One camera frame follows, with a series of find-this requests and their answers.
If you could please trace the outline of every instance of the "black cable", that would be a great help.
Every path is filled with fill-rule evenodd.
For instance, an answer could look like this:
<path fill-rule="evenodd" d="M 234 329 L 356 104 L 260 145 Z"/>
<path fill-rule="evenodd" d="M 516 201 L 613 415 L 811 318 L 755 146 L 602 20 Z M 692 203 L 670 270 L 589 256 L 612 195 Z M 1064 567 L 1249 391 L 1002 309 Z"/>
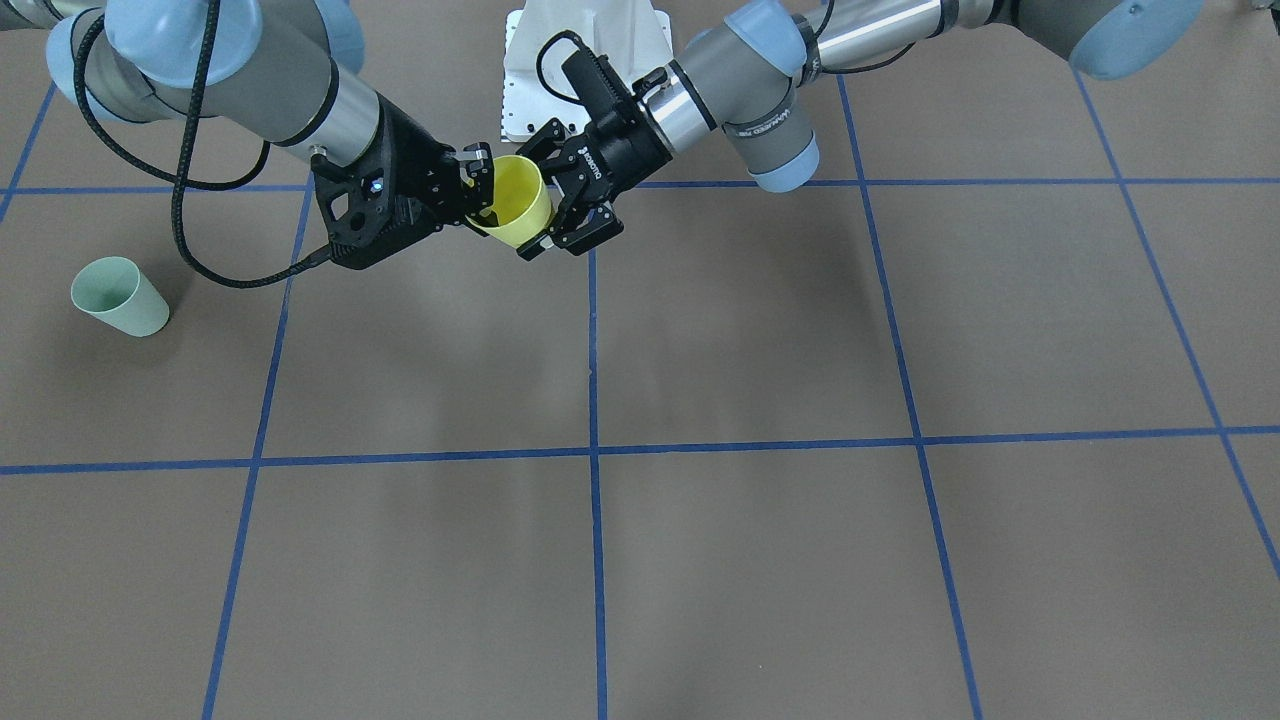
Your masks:
<path fill-rule="evenodd" d="M 195 155 L 195 149 L 196 149 L 196 133 L 200 128 L 200 111 L 205 101 L 205 88 L 209 85 L 209 65 L 212 61 L 214 56 L 214 41 L 218 37 L 218 15 L 220 6 L 221 6 L 220 0 L 209 0 L 209 14 L 205 18 L 205 35 L 204 38 L 201 40 L 200 56 L 196 61 L 196 77 L 191 88 L 191 104 L 187 108 L 187 123 L 186 127 L 183 128 L 182 147 L 178 154 L 178 172 L 173 179 L 173 195 L 169 205 L 169 215 L 173 223 L 174 246 L 177 246 L 178 249 L 178 255 L 182 256 L 183 261 L 187 263 L 187 265 L 189 265 L 191 269 L 196 270 L 205 278 L 218 284 L 237 290 L 250 290 L 278 283 L 283 279 L 297 275 L 303 270 L 308 270 L 311 268 L 324 264 L 330 259 L 330 249 L 326 245 L 320 250 L 307 255 L 301 261 L 294 263 L 288 268 L 285 268 L 284 270 L 280 270 L 279 273 L 275 273 L 273 275 L 252 281 L 238 281 L 220 275 L 214 270 L 210 270 L 207 266 L 205 266 L 204 263 L 197 260 L 191 254 L 191 249 L 187 247 L 187 234 L 186 234 L 186 228 L 183 225 L 182 206 L 187 193 L 187 188 L 197 187 L 196 183 L 191 182 L 189 179 L 191 160 L 192 156 Z M 77 59 L 76 100 L 81 105 L 82 113 L 86 113 L 88 110 L 88 102 L 86 101 L 84 96 L 86 91 L 83 86 L 84 65 L 88 59 L 88 50 L 92 46 L 93 40 L 96 40 L 97 35 L 102 32 L 102 20 L 104 18 L 99 18 L 97 20 L 95 20 L 93 26 L 91 26 L 90 29 L 91 31 L 96 29 L 96 33 L 84 36 L 84 40 L 81 42 L 81 47 L 76 58 Z M 265 160 L 260 159 L 260 163 L 265 163 Z"/>
<path fill-rule="evenodd" d="M 218 37 L 218 10 L 220 6 L 221 0 L 209 0 L 209 15 L 205 19 L 205 37 L 200 45 L 200 59 L 196 61 L 196 79 L 191 87 L 191 105 L 187 108 L 187 127 L 182 132 L 182 150 L 178 154 L 178 182 L 173 184 L 169 214 L 173 220 L 173 242 L 178 246 L 178 254 L 182 255 L 182 259 L 191 265 L 193 270 L 218 284 L 248 290 L 275 284 L 283 279 L 292 278 L 303 270 L 310 270 L 316 265 L 321 265 L 329 260 L 330 250 L 326 245 L 279 273 L 275 273 L 274 275 L 253 281 L 237 281 L 210 270 L 200 263 L 200 260 L 196 260 L 196 258 L 191 254 L 191 250 L 187 247 L 187 234 L 182 222 L 182 201 L 187 195 L 187 186 L 189 184 L 187 176 L 191 173 L 191 158 L 196 150 L 196 131 L 200 128 L 200 110 L 205 102 L 205 86 L 209 83 L 209 65 L 214 58 L 214 40 Z"/>
<path fill-rule="evenodd" d="M 591 53 L 591 49 L 586 45 L 586 42 L 582 41 L 582 37 L 576 32 L 571 29 L 563 29 L 561 32 L 557 32 L 550 37 L 550 40 L 547 41 L 545 45 L 543 45 L 543 49 L 538 51 L 538 60 L 534 61 L 534 68 L 538 70 L 538 82 L 540 82 L 543 85 L 543 90 L 550 92 L 553 97 L 557 97 L 566 102 L 572 102 L 573 105 L 582 106 L 582 101 L 579 100 L 577 97 L 570 97 L 568 95 L 564 95 L 563 92 L 559 92 L 554 87 L 552 87 L 550 83 L 547 82 L 547 76 L 543 74 L 543 60 L 547 58 L 547 51 L 550 50 L 552 46 L 554 46 L 561 40 L 571 40 L 573 41 L 573 45 L 577 45 L 579 50 L 584 50 L 588 54 Z"/>
<path fill-rule="evenodd" d="M 822 31 L 827 29 L 827 24 L 831 23 L 831 14 L 835 12 L 836 12 L 836 0 L 827 0 L 827 14 L 822 17 L 822 24 L 818 26 L 818 32 L 813 33 L 814 40 L 822 37 Z"/>
<path fill-rule="evenodd" d="M 84 38 L 81 41 L 79 47 L 76 51 L 74 73 L 72 76 L 72 85 L 76 94 L 76 105 L 79 108 L 81 115 L 84 117 L 84 122 L 88 124 L 90 129 L 93 131 L 93 135 L 96 135 L 97 138 L 102 142 L 102 145 L 110 149 L 111 152 L 115 152 L 122 160 L 124 160 L 125 163 L 133 165 L 134 168 L 142 170 L 143 173 L 151 177 L 163 179 L 168 183 L 177 182 L 178 177 L 174 176 L 173 173 L 166 173 L 160 168 L 156 168 L 155 165 L 147 163 L 146 160 L 142 160 L 137 155 L 125 150 L 119 142 L 115 141 L 114 137 L 111 137 L 111 133 L 106 132 L 106 128 L 102 127 L 102 123 L 97 120 L 97 118 L 93 115 L 93 110 L 88 106 L 88 87 L 84 81 L 84 74 L 88 67 L 90 51 L 93 49 L 93 42 L 97 41 L 97 37 L 102 35 L 105 19 L 106 19 L 105 15 L 100 17 L 96 20 L 93 20 L 93 24 L 88 26 L 88 32 L 84 33 Z M 229 182 L 188 181 L 187 184 L 188 187 L 195 187 L 196 190 L 209 190 L 214 192 L 244 187 L 246 184 L 257 179 L 257 176 L 262 172 L 262 168 L 266 167 L 266 158 L 270 154 L 270 151 L 271 151 L 271 143 L 262 142 L 262 151 L 259 154 L 257 161 L 253 164 L 253 168 L 238 179 L 233 179 Z"/>
<path fill-rule="evenodd" d="M 879 61 L 879 63 L 876 63 L 876 64 L 872 64 L 872 65 L 863 65 L 860 68 L 847 68 L 847 69 L 842 69 L 842 70 L 832 70 L 832 69 L 828 69 L 828 68 L 823 68 L 822 72 L 824 72 L 824 73 L 827 73 L 829 76 L 852 76 L 852 74 L 858 74 L 858 73 L 869 73 L 872 70 L 878 70 L 881 68 L 887 68 L 887 67 L 892 65 L 893 63 L 901 60 L 902 55 L 906 55 L 908 53 L 911 51 L 911 47 L 915 47 L 914 42 L 910 44 L 910 45 L 908 45 L 906 47 L 899 50 L 897 54 L 893 55 L 892 58 L 890 58 L 888 60 L 883 60 L 883 61 Z"/>

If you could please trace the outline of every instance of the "grid line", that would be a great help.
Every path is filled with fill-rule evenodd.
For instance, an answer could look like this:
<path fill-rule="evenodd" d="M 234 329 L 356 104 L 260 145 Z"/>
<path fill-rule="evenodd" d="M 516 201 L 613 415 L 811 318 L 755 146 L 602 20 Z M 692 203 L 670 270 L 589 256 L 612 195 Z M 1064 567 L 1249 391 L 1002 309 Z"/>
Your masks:
<path fill-rule="evenodd" d="M 13 168 L 13 177 L 9 178 L 9 187 L 5 190 L 4 197 L 0 199 L 0 223 L 4 222 L 5 215 L 9 214 L 9 204 L 13 202 L 13 196 L 18 190 L 18 183 L 22 182 L 22 173 L 27 170 L 27 161 L 31 160 L 31 151 L 36 147 L 36 138 L 40 137 L 40 128 L 45 124 L 45 115 L 49 114 L 49 105 L 54 101 L 54 91 L 58 86 L 49 83 L 49 90 L 45 91 L 45 99 L 40 102 L 40 110 L 36 111 L 36 119 L 31 123 L 31 132 L 27 133 L 27 142 L 22 146 L 22 155 L 18 156 L 18 164 Z"/>
<path fill-rule="evenodd" d="M 872 208 L 870 188 L 867 184 L 867 172 L 863 165 L 863 154 L 858 145 L 858 126 L 854 122 L 854 110 L 849 104 L 849 91 L 845 87 L 845 78 L 837 77 L 840 87 L 840 102 L 845 110 L 845 126 L 849 129 L 849 145 L 854 152 L 854 167 L 858 169 L 859 191 L 863 199 L 863 211 L 867 214 L 867 231 L 870 236 L 872 252 L 876 256 L 876 274 L 879 278 L 881 291 L 884 296 L 884 313 L 888 319 L 890 334 L 893 340 L 893 352 L 897 355 L 897 372 L 902 384 L 902 398 L 906 402 L 906 414 L 911 421 L 911 441 L 915 446 L 915 457 L 920 468 L 920 479 L 924 484 L 924 498 L 929 507 L 929 521 L 933 525 L 933 542 L 937 546 L 938 565 L 942 570 L 942 584 L 947 593 L 947 605 L 951 610 L 951 625 L 956 635 L 956 648 L 960 652 L 960 664 L 964 670 L 965 688 L 969 692 L 969 706 L 974 720 L 983 720 L 982 698 L 978 693 L 978 680 L 973 670 L 973 659 L 969 653 L 969 638 L 965 633 L 964 614 L 960 610 L 960 596 L 956 592 L 955 575 L 951 570 L 951 553 L 947 550 L 946 532 L 942 527 L 942 514 L 938 510 L 937 493 L 933 489 L 933 473 L 929 470 L 929 457 L 920 432 L 920 416 L 915 406 L 915 393 L 911 389 L 911 375 L 906 366 L 906 352 L 902 348 L 902 336 L 899 332 L 897 313 L 893 310 L 893 292 L 888 282 L 888 272 L 884 268 L 884 254 L 881 251 L 879 231 L 876 227 L 876 211 Z"/>
<path fill-rule="evenodd" d="M 187 188 L 192 195 L 205 192 L 306 192 L 306 184 L 246 184 L 232 190 Z M 122 187 L 15 187 L 13 195 L 172 195 L 172 184 L 122 186 Z"/>
<path fill-rule="evenodd" d="M 937 187 L 937 186 L 1041 186 L 1041 184 L 1120 184 L 1112 178 L 879 178 L 859 181 L 856 178 L 837 179 L 812 179 L 803 187 Z M 1280 177 L 1257 178 L 1125 178 L 1128 184 L 1190 184 L 1190 186 L 1216 186 L 1216 184 L 1280 184 Z M 722 181 L 644 181 L 636 186 L 641 190 L 684 190 L 684 188 L 739 188 L 755 187 L 755 181 L 722 179 Z"/>
<path fill-rule="evenodd" d="M 1080 96 L 1084 99 L 1084 106 L 1089 111 L 1089 118 L 1093 120 L 1094 129 L 1097 129 L 1098 140 L 1102 142 L 1102 150 L 1107 155 L 1107 161 L 1111 163 L 1111 170 L 1115 173 L 1116 184 L 1120 188 L 1120 193 L 1124 196 L 1125 205 L 1129 208 L 1129 217 L 1133 219 L 1134 229 L 1138 232 L 1138 241 L 1142 243 L 1142 250 L 1147 255 L 1147 263 L 1151 265 L 1152 275 L 1155 275 L 1156 284 L 1160 287 L 1160 293 L 1165 300 L 1165 307 L 1169 310 L 1169 316 L 1174 323 L 1174 328 L 1178 331 L 1178 338 L 1183 343 L 1183 351 L 1187 354 L 1187 361 L 1190 363 L 1192 372 L 1196 374 L 1196 382 L 1199 384 L 1201 395 L 1204 397 L 1204 405 L 1208 407 L 1210 416 L 1213 419 L 1213 427 L 1217 430 L 1220 441 L 1222 442 L 1222 450 L 1226 452 L 1228 461 L 1231 464 L 1231 471 L 1235 474 L 1235 480 L 1240 486 L 1240 493 L 1244 496 L 1244 502 L 1249 509 L 1249 515 L 1253 516 L 1253 524 L 1257 527 L 1258 537 L 1262 541 L 1262 546 L 1266 550 L 1268 559 L 1271 560 L 1271 569 L 1275 571 L 1276 579 L 1280 579 L 1280 555 L 1276 552 L 1275 542 L 1271 539 L 1271 533 L 1267 529 L 1266 520 L 1262 518 L 1262 510 L 1258 507 L 1257 498 L 1253 496 L 1253 488 L 1249 487 L 1249 480 L 1244 474 L 1244 468 L 1240 466 L 1240 460 L 1235 454 L 1235 446 L 1231 443 L 1231 436 L 1225 430 L 1222 415 L 1219 411 L 1217 402 L 1213 400 L 1213 393 L 1208 387 L 1208 379 L 1204 377 L 1204 370 L 1201 368 L 1194 347 L 1192 347 L 1190 334 L 1187 332 L 1181 315 L 1178 313 L 1178 305 L 1174 302 L 1172 291 L 1169 290 L 1169 283 L 1165 281 L 1165 273 L 1160 269 L 1160 261 L 1156 259 L 1156 251 L 1151 245 L 1147 228 L 1142 223 L 1142 215 L 1138 214 L 1138 206 L 1133 201 L 1133 195 L 1129 192 L 1129 184 L 1125 181 L 1124 173 L 1120 172 L 1120 163 L 1116 160 L 1115 152 L 1111 149 L 1111 141 L 1107 140 L 1106 129 L 1102 127 L 1102 118 L 1098 115 L 1098 109 L 1093 104 L 1093 97 L 1089 96 L 1089 88 L 1085 87 L 1084 78 L 1074 68 L 1071 69 L 1071 73 L 1075 76 L 1075 85 L 1080 88 Z"/>
<path fill-rule="evenodd" d="M 600 497 L 600 361 L 595 250 L 586 259 L 588 286 L 588 456 L 591 464 L 591 561 L 595 579 L 595 716 L 609 717 L 608 643 L 604 606 L 604 507 Z"/>
<path fill-rule="evenodd" d="M 1101 442 L 1126 439 L 1175 439 L 1229 436 L 1280 436 L 1280 425 L 1240 425 L 1234 428 L 1151 428 L 1138 430 L 1075 430 L 1059 433 L 998 433 L 977 436 L 923 436 L 849 439 L 787 439 L 764 442 L 689 442 L 668 445 L 602 445 L 600 457 L 635 455 L 680 455 L 723 452 L 796 452 L 806 450 L 873 450 L 881 447 L 966 446 L 966 445 L 1029 445 L 1047 442 Z M 539 460 L 547 457 L 590 457 L 591 448 L 538 447 L 529 450 L 475 450 L 442 452 L 397 452 L 380 455 L 311 455 L 261 457 L 224 457 L 207 460 L 140 460 L 120 462 L 67 462 L 45 465 L 0 465 L 0 477 L 77 475 L 110 473 L 155 473 L 166 470 L 230 470 L 259 468 L 324 468 L 347 465 L 396 465 L 430 462 L 477 462 L 489 460 Z"/>
<path fill-rule="evenodd" d="M 302 193 L 302 209 L 298 210 L 298 225 L 293 238 L 293 254 L 289 264 L 298 261 L 302 254 L 302 240 L 306 236 L 307 218 L 311 210 L 311 182 Z M 262 450 L 266 446 L 266 429 L 271 421 L 271 404 L 275 398 L 275 382 L 280 370 L 280 356 L 284 351 L 284 333 L 289 324 L 289 296 L 297 275 L 284 282 L 280 299 L 280 314 L 275 327 L 275 345 L 271 350 L 271 364 L 266 373 L 266 387 L 262 389 L 262 407 L 259 416 L 257 433 L 253 438 L 253 456 L 250 459 L 248 478 L 244 480 L 244 500 L 241 503 L 239 521 L 236 527 L 236 546 L 232 551 L 230 570 L 227 575 L 227 592 L 223 596 L 223 609 L 218 620 L 218 639 L 214 642 L 214 657 L 209 666 L 209 684 L 205 688 L 205 702 L 201 720 L 212 720 L 218 702 L 218 687 L 221 680 L 223 659 L 227 652 L 227 638 L 230 634 L 232 612 L 236 610 L 236 591 L 239 587 L 239 570 L 244 560 L 244 544 L 248 541 L 250 519 L 253 512 L 253 497 L 257 492 L 259 470 L 262 468 Z"/>

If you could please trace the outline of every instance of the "plastic cup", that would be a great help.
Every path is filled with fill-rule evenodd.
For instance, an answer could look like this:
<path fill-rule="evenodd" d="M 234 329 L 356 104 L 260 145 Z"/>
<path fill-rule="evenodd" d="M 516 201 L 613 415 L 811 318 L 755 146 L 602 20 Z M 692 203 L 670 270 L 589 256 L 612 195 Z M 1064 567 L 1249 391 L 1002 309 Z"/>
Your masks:
<path fill-rule="evenodd" d="M 160 332 L 169 304 L 128 258 L 102 258 L 72 281 L 76 307 L 133 337 Z"/>
<path fill-rule="evenodd" d="M 524 155 L 503 155 L 493 160 L 493 208 L 497 225 L 467 218 L 474 227 L 502 242 L 520 247 L 547 229 L 552 220 L 552 196 L 538 164 Z"/>

